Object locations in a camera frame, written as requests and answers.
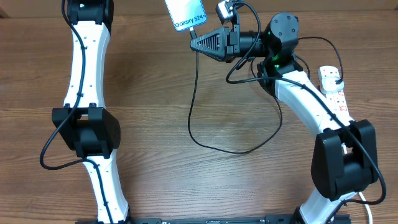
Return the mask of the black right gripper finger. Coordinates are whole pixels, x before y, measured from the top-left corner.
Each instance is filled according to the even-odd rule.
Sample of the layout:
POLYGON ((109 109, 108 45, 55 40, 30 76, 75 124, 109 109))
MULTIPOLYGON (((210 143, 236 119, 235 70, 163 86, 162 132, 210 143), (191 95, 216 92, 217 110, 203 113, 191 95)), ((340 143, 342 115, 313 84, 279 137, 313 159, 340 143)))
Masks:
POLYGON ((227 36, 230 33, 230 29, 227 27, 220 27, 207 34, 197 37, 190 41, 190 44, 202 45, 211 49, 227 48, 227 36))
POLYGON ((190 44, 190 48, 219 62, 226 62, 227 56, 224 48, 211 49, 202 45, 190 44))

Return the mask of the blue screen smartphone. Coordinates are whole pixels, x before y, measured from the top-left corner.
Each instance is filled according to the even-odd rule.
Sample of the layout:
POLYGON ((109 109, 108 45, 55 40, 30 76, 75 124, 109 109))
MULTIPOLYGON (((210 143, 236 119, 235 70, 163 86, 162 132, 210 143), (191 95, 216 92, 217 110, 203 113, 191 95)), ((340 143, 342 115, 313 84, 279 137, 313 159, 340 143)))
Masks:
POLYGON ((199 26, 207 21, 202 0, 165 0, 165 4, 177 32, 199 26))

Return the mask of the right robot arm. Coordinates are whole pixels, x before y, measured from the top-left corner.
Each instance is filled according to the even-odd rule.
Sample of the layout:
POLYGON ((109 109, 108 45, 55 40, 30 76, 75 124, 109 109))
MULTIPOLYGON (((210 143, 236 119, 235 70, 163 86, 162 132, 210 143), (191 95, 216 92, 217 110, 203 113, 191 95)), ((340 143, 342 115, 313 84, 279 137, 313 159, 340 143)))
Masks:
POLYGON ((367 120, 355 121, 336 101, 318 90, 297 62, 299 20, 288 12, 276 14, 265 29, 243 32, 236 13, 232 28, 192 34, 191 49, 221 62, 261 58, 255 81, 285 103, 315 138, 311 176, 314 191, 291 215, 266 215, 266 223, 349 223, 338 211, 356 201, 356 194, 383 176, 377 164, 376 132, 367 120))

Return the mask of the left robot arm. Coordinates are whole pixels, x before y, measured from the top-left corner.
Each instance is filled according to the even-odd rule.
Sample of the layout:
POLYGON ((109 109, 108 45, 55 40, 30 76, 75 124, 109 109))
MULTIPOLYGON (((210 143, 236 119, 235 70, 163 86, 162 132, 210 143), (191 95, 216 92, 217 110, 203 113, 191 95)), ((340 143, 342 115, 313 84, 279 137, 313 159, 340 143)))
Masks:
POLYGON ((63 1, 62 14, 72 30, 73 56, 63 106, 52 110, 55 132, 87 170, 98 208, 95 223, 129 223, 116 162, 121 127, 104 100, 113 2, 63 1))

